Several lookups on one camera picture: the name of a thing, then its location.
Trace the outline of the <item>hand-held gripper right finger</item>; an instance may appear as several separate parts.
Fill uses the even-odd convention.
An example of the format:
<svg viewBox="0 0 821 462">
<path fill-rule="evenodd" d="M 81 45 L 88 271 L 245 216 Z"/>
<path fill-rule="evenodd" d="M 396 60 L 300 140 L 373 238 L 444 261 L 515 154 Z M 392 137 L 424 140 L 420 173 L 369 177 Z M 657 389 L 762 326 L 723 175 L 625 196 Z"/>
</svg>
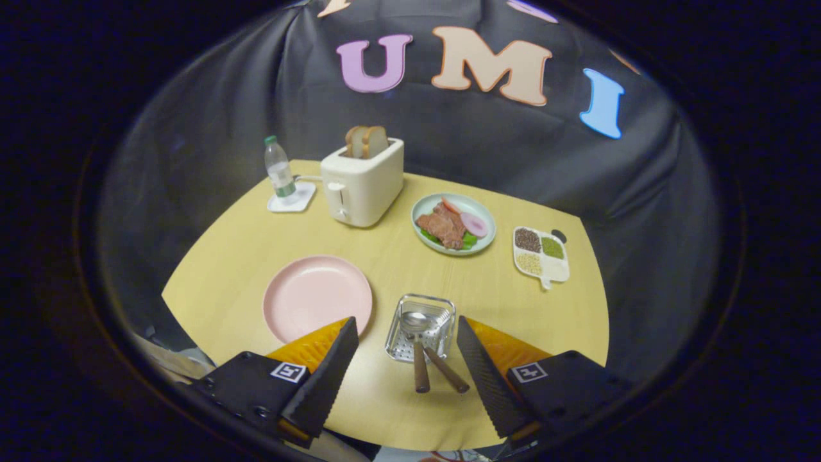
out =
<svg viewBox="0 0 821 462">
<path fill-rule="evenodd" d="M 551 354 L 466 316 L 457 345 L 496 433 L 513 449 L 568 438 L 632 389 L 578 351 Z"/>
</svg>

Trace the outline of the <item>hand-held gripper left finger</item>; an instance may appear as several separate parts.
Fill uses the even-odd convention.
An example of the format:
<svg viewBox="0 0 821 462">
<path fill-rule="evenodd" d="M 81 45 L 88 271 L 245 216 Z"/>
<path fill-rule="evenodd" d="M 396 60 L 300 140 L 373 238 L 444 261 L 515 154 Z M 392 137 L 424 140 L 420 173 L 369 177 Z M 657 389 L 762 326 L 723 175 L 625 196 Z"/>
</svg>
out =
<svg viewBox="0 0 821 462">
<path fill-rule="evenodd" d="M 192 383 L 192 397 L 268 438 L 308 449 L 360 344 L 350 316 L 267 355 L 243 351 Z"/>
</svg>

